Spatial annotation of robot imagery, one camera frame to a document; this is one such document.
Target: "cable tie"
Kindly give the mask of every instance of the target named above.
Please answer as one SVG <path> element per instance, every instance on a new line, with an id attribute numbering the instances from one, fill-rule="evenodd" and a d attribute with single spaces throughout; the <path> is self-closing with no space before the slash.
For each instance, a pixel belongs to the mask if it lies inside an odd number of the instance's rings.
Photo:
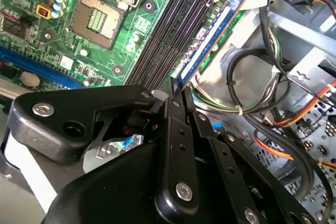
<path id="1" fill-rule="evenodd" d="M 238 115 L 243 115 L 243 108 L 240 105 L 236 105 L 236 108 L 239 110 Z"/>
<path id="2" fill-rule="evenodd" d="M 236 85 L 236 81 L 232 80 L 232 81 L 228 81 L 226 83 L 226 85 Z"/>
<path id="3" fill-rule="evenodd" d="M 272 73 L 281 73 L 281 72 L 280 72 L 280 70 L 275 65 L 273 65 L 273 67 L 272 67 Z"/>
<path id="4" fill-rule="evenodd" d="M 334 86 L 332 86 L 331 84 L 327 84 L 327 87 L 330 88 L 330 91 L 335 93 L 336 92 L 336 88 Z"/>

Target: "green circuit board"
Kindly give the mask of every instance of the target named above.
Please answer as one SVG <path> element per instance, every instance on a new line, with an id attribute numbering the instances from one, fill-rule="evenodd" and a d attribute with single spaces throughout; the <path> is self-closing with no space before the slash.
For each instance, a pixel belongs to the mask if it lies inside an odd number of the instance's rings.
<path id="1" fill-rule="evenodd" d="M 155 10 L 150 13 L 144 8 L 146 0 L 141 0 L 138 7 L 127 11 L 118 10 L 116 0 L 95 0 L 96 5 L 99 5 L 99 2 L 103 3 L 104 8 L 109 6 L 110 10 L 117 10 L 116 13 L 119 15 L 118 27 L 116 25 L 109 45 L 108 43 L 98 45 L 94 41 L 93 37 L 97 35 L 94 33 L 97 31 L 94 31 L 92 27 L 90 27 L 92 28 L 90 33 L 93 36 L 89 35 L 89 38 L 72 29 L 76 24 L 82 26 L 82 23 L 88 22 L 81 19 L 81 10 L 77 10 L 80 1 L 65 0 L 62 16 L 45 19 L 36 15 L 37 8 L 39 6 L 52 7 L 55 0 L 0 0 L 1 23 L 8 17 L 19 19 L 23 15 L 39 18 L 38 25 L 32 29 L 27 39 L 12 35 L 8 30 L 3 29 L 3 25 L 0 25 L 0 46 L 33 61 L 42 62 L 50 69 L 81 83 L 85 83 L 89 78 L 89 82 L 86 83 L 88 87 L 124 84 L 169 0 L 153 0 Z M 99 8 L 95 16 L 91 15 L 90 18 L 93 23 L 97 24 L 104 18 L 106 19 L 104 15 L 101 16 Z M 18 78 L 8 79 L 19 84 Z"/>

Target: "ram module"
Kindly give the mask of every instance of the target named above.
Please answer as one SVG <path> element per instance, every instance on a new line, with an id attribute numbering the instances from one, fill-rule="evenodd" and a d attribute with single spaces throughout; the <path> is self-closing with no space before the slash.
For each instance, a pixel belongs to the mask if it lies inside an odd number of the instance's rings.
<path id="1" fill-rule="evenodd" d="M 225 2 L 213 24 L 205 33 L 191 55 L 190 60 L 177 76 L 182 90 L 187 86 L 201 64 L 206 60 L 214 46 L 218 43 L 223 33 L 230 26 L 244 2 L 245 0 L 227 0 Z"/>

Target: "motherboard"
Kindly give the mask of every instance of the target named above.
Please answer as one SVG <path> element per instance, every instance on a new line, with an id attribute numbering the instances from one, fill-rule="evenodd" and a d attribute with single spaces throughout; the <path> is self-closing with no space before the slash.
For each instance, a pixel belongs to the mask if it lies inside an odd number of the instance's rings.
<path id="1" fill-rule="evenodd" d="M 135 83 L 159 89 L 190 60 L 226 2 L 0 0 L 0 78 L 32 91 Z"/>

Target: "pcie slot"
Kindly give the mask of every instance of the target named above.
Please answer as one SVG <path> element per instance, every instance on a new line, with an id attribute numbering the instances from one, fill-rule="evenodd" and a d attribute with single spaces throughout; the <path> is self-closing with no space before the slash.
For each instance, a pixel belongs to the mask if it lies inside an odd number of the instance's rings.
<path id="1" fill-rule="evenodd" d="M 11 62 L 13 65 L 34 73 L 49 81 L 53 81 L 70 89 L 83 88 L 83 85 L 65 74 L 62 74 L 46 65 L 25 58 L 17 53 L 11 52 L 5 48 L 0 48 L 0 60 Z"/>
<path id="2" fill-rule="evenodd" d="M 148 77 L 147 83 L 144 84 L 149 90 L 160 87 L 165 77 L 169 74 L 176 61 L 181 55 L 188 39 L 199 28 L 206 12 L 212 6 L 209 0 L 195 0 L 189 12 L 184 17 L 181 26 L 177 29 L 169 45 L 160 49 L 158 56 L 159 62 L 155 65 L 154 70 Z"/>
<path id="3" fill-rule="evenodd" d="M 155 29 L 152 32 L 149 41 L 144 46 L 142 53 L 133 68 L 131 74 L 127 79 L 126 84 L 137 84 L 143 78 L 143 74 L 146 73 L 148 67 L 152 63 L 153 58 L 155 57 L 152 54 L 152 51 L 155 48 L 155 45 L 158 41 L 162 40 L 166 35 L 166 32 L 178 18 L 178 13 L 181 10 L 182 5 L 187 0 L 170 0 L 165 11 L 163 12 L 161 18 L 159 19 L 158 23 L 155 25 Z"/>

